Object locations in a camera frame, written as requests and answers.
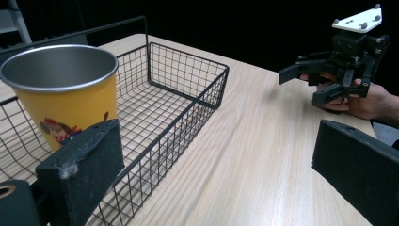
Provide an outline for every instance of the black wire basket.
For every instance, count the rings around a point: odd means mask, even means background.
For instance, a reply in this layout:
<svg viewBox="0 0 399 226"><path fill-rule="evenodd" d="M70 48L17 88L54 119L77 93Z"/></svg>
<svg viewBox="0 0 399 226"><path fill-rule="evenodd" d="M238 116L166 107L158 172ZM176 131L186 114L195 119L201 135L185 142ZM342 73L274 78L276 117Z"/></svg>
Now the black wire basket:
<svg viewBox="0 0 399 226"><path fill-rule="evenodd" d="M126 225L134 218L220 107L229 74L227 65L148 43L147 27L146 43L118 59L118 118L125 168L87 225ZM35 167L52 152L17 97L0 105L0 182L32 184L37 179Z"/></svg>

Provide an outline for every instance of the table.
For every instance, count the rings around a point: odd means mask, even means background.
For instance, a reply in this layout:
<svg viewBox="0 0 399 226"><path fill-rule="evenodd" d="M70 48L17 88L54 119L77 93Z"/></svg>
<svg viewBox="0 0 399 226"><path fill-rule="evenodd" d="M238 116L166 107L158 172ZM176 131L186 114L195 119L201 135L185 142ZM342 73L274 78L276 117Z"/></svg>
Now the table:
<svg viewBox="0 0 399 226"><path fill-rule="evenodd" d="M102 46L115 55L134 35ZM375 137L369 121L311 105L314 88L276 72L150 36L150 41L230 67L221 107L194 138L132 225L370 225L311 158L321 119ZM10 90L0 84L1 99Z"/></svg>

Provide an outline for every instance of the cartoon character print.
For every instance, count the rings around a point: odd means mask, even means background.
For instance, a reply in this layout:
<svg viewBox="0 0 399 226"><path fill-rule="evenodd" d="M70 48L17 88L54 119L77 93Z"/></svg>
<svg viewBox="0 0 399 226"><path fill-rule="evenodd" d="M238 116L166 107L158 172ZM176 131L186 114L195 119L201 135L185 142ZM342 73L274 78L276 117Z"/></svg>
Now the cartoon character print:
<svg viewBox="0 0 399 226"><path fill-rule="evenodd" d="M46 134L51 135L53 139L61 145L65 145L78 134L82 133L82 129L78 129L76 125L71 128L64 123L56 122L47 117L44 121L40 122L40 127Z"/></svg>

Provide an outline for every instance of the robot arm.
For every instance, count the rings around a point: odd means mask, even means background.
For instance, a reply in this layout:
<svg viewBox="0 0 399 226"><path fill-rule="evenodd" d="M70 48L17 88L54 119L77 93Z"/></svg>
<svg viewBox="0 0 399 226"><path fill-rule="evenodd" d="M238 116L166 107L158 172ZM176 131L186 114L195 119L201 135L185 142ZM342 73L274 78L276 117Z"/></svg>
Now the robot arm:
<svg viewBox="0 0 399 226"><path fill-rule="evenodd" d="M341 22L335 20L332 27L342 31L332 38L334 50L299 56L294 65L279 71L279 84L307 73L309 86L317 86L326 82L320 76L320 73L326 72L335 75L336 81L313 94L313 105L325 105L349 94L366 97L370 83L375 79L378 64L390 42L387 35L373 38L364 33L381 24L381 21L379 4ZM353 87L352 81L357 78L361 79L361 85Z"/></svg>

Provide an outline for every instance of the white bracket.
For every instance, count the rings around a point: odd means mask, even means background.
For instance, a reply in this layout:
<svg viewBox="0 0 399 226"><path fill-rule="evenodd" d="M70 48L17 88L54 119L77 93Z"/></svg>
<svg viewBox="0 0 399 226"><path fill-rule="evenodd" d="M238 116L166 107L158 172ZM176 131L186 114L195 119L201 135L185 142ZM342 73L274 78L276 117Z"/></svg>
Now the white bracket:
<svg viewBox="0 0 399 226"><path fill-rule="evenodd" d="M335 19L332 27L357 33L367 33L382 22L381 6L376 4L374 8L343 20Z"/></svg>

